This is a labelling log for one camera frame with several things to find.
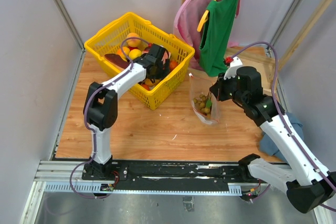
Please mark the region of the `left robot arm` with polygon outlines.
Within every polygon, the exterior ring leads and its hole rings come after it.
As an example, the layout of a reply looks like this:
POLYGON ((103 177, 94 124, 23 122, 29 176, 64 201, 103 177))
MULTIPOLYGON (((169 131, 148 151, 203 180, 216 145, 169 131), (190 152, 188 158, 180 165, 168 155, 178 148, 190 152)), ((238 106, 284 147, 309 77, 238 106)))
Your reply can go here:
POLYGON ((85 164, 83 179, 107 180, 116 174, 112 166, 110 134, 118 117, 118 101, 135 84, 145 79, 162 80, 170 73, 167 49, 152 44, 149 50, 126 63, 126 68, 103 83, 88 89, 83 115, 91 132, 92 152, 85 164))

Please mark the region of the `longan fruit bunch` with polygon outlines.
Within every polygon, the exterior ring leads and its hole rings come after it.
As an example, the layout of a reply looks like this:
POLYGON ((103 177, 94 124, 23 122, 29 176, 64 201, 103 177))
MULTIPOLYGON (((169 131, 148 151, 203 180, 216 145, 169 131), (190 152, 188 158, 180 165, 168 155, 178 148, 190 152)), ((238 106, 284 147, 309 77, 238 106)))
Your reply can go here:
POLYGON ((212 113, 212 94, 200 93, 192 99, 193 107, 197 113, 210 118, 212 113))

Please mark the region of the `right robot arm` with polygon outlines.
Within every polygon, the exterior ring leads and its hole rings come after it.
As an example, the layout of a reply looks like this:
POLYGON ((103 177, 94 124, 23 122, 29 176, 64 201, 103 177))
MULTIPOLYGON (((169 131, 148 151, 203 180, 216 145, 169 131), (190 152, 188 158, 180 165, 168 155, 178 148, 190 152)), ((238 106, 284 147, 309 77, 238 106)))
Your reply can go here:
POLYGON ((209 90, 219 101, 232 100, 241 107, 272 139, 291 167, 286 171, 257 154, 250 154, 238 162, 238 177, 244 182, 260 179, 276 187, 301 213, 324 207, 335 195, 335 172, 329 171, 308 150, 277 99, 263 93, 256 68, 239 67, 232 77, 220 73, 209 90))

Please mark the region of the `clear zip top bag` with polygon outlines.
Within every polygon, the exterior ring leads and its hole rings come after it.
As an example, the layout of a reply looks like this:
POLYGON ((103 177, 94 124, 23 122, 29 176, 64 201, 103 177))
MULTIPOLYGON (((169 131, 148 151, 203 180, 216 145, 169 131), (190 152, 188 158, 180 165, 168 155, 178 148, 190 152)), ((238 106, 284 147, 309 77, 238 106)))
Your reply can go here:
POLYGON ((195 115, 204 124, 214 125, 219 123, 217 99, 209 90, 214 81, 191 72, 188 77, 190 102, 195 115))

